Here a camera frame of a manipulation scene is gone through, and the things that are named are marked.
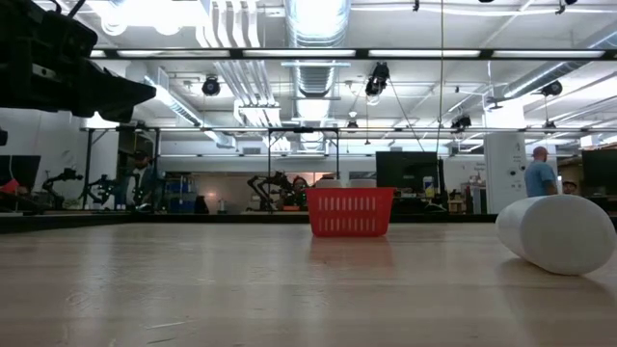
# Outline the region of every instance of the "white foam roll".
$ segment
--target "white foam roll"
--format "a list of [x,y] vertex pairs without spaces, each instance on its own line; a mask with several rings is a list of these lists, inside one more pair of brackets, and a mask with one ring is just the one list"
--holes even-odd
[[349,188],[376,188],[377,181],[374,179],[350,179]]
[[338,179],[320,179],[315,183],[317,188],[342,188],[342,184]]
[[496,227],[510,251],[560,275],[582,275],[600,268],[617,242],[608,215],[577,196],[516,201],[499,213]]

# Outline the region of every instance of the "man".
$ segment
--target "man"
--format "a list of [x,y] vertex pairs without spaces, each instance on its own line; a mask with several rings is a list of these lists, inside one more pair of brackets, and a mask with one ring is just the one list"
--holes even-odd
[[524,172],[524,183],[527,186],[527,196],[545,197],[557,194],[557,177],[547,164],[549,152],[544,147],[533,149],[533,162]]
[[143,150],[137,150],[133,154],[135,160],[135,169],[126,176],[126,205],[135,207],[138,201],[135,201],[135,189],[136,177],[139,175],[139,188],[142,190],[143,203],[152,203],[152,196],[154,196],[154,205],[158,204],[158,177],[154,172],[154,168],[149,164],[149,155]]
[[572,181],[563,181],[563,194],[575,195],[577,193],[577,184]]

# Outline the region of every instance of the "blue shirt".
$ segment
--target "blue shirt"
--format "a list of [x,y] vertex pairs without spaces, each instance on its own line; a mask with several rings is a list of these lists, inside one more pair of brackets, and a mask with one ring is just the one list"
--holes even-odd
[[549,164],[540,160],[534,160],[524,172],[527,196],[530,198],[547,196],[549,194],[547,182],[552,182],[555,185],[556,180],[555,173]]

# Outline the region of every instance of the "black monitor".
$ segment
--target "black monitor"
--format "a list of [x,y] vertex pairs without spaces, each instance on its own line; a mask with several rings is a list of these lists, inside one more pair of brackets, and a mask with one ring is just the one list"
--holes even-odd
[[608,195],[617,194],[617,149],[584,150],[582,169],[587,190],[604,188]]
[[377,152],[376,164],[378,187],[411,188],[421,193],[424,177],[430,176],[433,186],[439,188],[437,152]]
[[0,186],[13,178],[29,191],[35,186],[39,172],[39,155],[0,155]]

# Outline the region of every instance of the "red object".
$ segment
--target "red object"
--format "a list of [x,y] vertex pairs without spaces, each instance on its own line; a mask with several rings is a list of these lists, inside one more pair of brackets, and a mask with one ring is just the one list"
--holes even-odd
[[0,187],[0,192],[7,194],[14,194],[15,191],[19,188],[19,182],[16,179],[12,179],[9,183]]
[[308,216],[318,237],[383,236],[394,188],[307,189]]

